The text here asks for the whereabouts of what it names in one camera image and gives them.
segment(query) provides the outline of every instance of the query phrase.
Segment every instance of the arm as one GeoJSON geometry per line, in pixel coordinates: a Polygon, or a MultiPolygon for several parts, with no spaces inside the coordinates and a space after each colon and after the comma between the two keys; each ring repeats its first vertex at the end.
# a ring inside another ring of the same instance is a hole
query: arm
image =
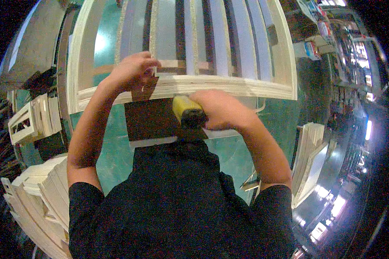
{"type": "Polygon", "coordinates": [[[291,188],[291,170],[288,161],[254,111],[222,91],[198,91],[190,95],[190,98],[199,103],[207,114],[208,129],[234,128],[242,135],[252,156],[256,172],[260,175],[261,189],[275,184],[283,184],[291,188]]]}
{"type": "Polygon", "coordinates": [[[78,121],[69,145],[67,158],[69,187],[76,182],[86,182],[102,191],[95,165],[101,153],[109,111],[121,92],[144,85],[149,76],[144,72],[153,66],[160,66],[160,63],[150,58],[149,52],[128,56],[98,85],[78,121]]]}

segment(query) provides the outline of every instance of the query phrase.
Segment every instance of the hand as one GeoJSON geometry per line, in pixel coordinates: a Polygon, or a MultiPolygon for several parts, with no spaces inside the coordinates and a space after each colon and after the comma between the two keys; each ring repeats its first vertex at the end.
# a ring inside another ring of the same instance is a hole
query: hand
{"type": "Polygon", "coordinates": [[[157,59],[151,58],[150,52],[136,53],[125,57],[104,80],[119,95],[144,85],[151,77],[153,67],[161,67],[161,64],[157,59]]]}
{"type": "Polygon", "coordinates": [[[209,119],[206,128],[210,130],[234,128],[240,131],[249,122],[258,119],[253,110],[223,91],[201,90],[191,94],[189,98],[202,106],[209,119]]]}

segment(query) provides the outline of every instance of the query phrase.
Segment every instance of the black t-shirt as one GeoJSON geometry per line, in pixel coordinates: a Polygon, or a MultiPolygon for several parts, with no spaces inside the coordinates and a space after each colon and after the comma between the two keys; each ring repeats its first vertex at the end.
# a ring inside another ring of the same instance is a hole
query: black t-shirt
{"type": "Polygon", "coordinates": [[[290,258],[291,190],[248,206],[203,141],[136,148],[129,178],[104,195],[69,188],[73,258],[290,258]]]}

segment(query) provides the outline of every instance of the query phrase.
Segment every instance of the person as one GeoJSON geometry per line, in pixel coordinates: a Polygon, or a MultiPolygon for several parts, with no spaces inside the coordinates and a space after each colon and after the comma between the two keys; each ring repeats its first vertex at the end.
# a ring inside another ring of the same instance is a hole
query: person
{"type": "Polygon", "coordinates": [[[147,71],[160,66],[149,52],[126,57],[78,121],[67,159],[73,258],[290,258],[290,166],[254,111],[222,91],[189,98],[207,114],[207,128],[243,136],[262,181],[251,206],[203,141],[136,148],[130,176],[104,197],[95,165],[112,104],[142,90],[147,71]]]}

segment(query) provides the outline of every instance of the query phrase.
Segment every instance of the teal floor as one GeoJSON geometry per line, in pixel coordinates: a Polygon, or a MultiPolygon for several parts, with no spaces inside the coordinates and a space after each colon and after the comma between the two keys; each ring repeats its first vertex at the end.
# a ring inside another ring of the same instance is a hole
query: teal floor
{"type": "MultiPolygon", "coordinates": [[[[120,9],[116,6],[115,0],[108,0],[98,28],[98,35],[103,37],[105,47],[95,51],[94,67],[114,63],[119,15],[120,9]]],[[[94,85],[97,86],[106,76],[108,74],[96,75],[93,78],[94,85]]],[[[265,109],[259,113],[261,121],[281,146],[289,161],[295,144],[300,100],[303,98],[300,90],[298,96],[299,101],[266,99],[265,109]]],[[[81,115],[82,112],[71,115],[73,128],[81,115]]],[[[239,187],[252,173],[253,163],[242,137],[210,139],[205,142],[209,151],[219,156],[221,171],[233,177],[236,194],[248,201],[250,194],[241,191],[239,187]]],[[[133,155],[134,150],[129,146],[124,106],[114,105],[108,118],[102,151],[97,162],[98,177],[105,195],[127,179],[132,170],[133,155]]],[[[26,161],[30,161],[29,165],[42,163],[33,146],[25,147],[24,157],[26,161]]]]}

